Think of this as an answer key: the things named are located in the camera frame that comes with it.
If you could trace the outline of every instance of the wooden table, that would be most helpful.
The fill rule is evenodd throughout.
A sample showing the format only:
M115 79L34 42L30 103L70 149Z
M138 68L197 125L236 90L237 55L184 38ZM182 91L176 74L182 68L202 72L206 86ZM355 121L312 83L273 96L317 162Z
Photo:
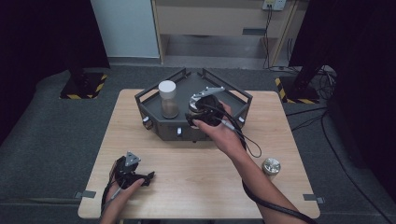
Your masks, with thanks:
M96 195L82 199L78 215L100 216L111 166L130 150L142 160L136 172L155 171L155 177L133 195L120 218L262 218L233 164L213 142L164 142L143 127L134 100L139 92L120 92L86 188ZM277 93L249 93L253 101L243 132L262 148L262 156L254 161L261 165L267 157L278 159L282 167L275 185L302 213L318 217L317 202L303 197L313 191ZM250 147L258 153L253 144Z

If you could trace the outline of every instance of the power outlet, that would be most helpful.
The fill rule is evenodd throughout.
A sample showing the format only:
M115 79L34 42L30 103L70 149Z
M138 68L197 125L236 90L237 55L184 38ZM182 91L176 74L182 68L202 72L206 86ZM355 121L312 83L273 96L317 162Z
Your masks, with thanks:
M285 8L287 0L264 0L262 4L263 10L269 10L269 6L271 6L273 11L281 11Z

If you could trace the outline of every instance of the dark fabric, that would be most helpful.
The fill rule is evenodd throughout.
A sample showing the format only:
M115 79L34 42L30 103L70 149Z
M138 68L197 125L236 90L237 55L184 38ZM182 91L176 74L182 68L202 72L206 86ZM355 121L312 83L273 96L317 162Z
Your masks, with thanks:
M44 77L109 67L89 0L0 3L0 144Z
M334 16L329 8L339 13L334 23L327 22ZM392 1L311 1L290 65L305 65L316 55L315 43L327 38L318 65L335 70L333 99L367 166L396 202L395 9Z

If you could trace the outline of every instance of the wall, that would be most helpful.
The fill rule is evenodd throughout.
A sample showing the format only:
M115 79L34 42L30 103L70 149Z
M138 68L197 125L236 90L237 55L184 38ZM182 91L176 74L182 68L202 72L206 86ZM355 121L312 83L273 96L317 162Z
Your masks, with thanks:
M150 0L91 0L108 57L160 58Z

